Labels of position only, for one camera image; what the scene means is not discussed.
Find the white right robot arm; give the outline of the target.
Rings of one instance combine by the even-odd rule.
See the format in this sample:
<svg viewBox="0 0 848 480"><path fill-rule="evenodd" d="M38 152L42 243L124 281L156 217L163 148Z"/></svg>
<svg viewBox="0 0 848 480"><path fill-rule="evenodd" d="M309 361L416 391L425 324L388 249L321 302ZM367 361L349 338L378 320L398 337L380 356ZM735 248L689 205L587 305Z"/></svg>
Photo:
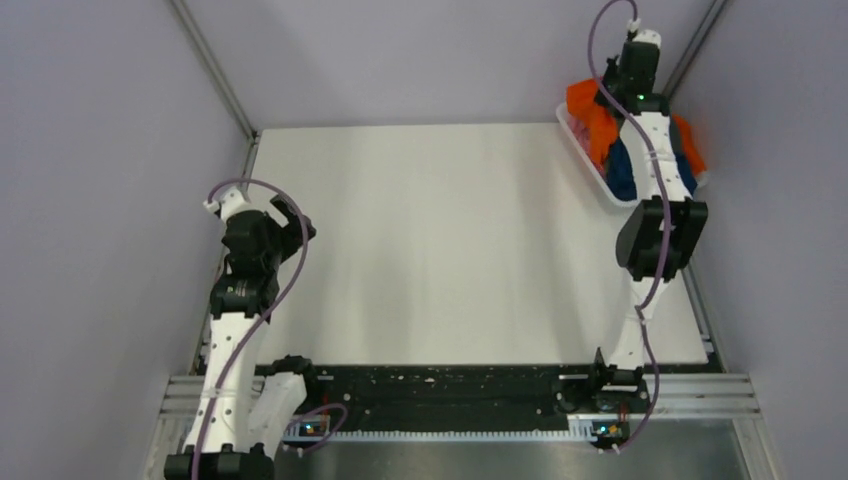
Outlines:
<svg viewBox="0 0 848 480"><path fill-rule="evenodd" d="M615 260L631 278L633 303L610 352L598 349L575 407L635 412L651 396L643 378L658 362L647 334L660 296L684 269L708 218L693 197L698 172L666 97L654 92L661 40L632 34L602 76L569 86L556 109L590 176L616 206L631 212L615 241Z"/></svg>

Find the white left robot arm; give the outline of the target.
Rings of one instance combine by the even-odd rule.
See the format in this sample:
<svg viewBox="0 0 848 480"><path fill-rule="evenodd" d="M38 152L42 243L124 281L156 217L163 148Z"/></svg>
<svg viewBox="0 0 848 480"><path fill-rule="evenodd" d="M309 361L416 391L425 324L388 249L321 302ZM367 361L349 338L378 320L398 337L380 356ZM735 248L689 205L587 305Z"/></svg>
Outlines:
<svg viewBox="0 0 848 480"><path fill-rule="evenodd" d="M295 412L319 404L320 386L305 376L309 361L287 358L254 390L259 351L273 310L290 287L281 265L303 255L316 230L296 205L277 195L279 224L230 188L206 207L225 225L224 272L210 294L211 345L193 424L182 450L169 455L167 479L271 479L284 430Z"/></svg>

